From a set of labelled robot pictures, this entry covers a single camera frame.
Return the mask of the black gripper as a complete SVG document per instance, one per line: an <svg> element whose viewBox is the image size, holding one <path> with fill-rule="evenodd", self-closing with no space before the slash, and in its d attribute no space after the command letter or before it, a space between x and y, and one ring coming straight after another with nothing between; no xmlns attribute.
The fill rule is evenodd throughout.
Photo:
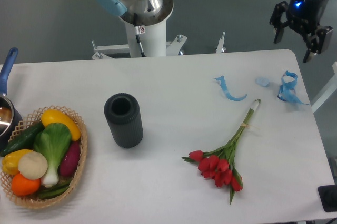
<svg viewBox="0 0 337 224"><path fill-rule="evenodd" d="M303 63L310 61L329 47L333 34L331 26L319 26L328 0L290 0L289 5L282 1L275 5L270 18L270 25L275 31L274 44L282 40L284 29L288 26L298 34L304 34L303 40L307 50ZM282 22L286 12L287 20Z"/></svg>

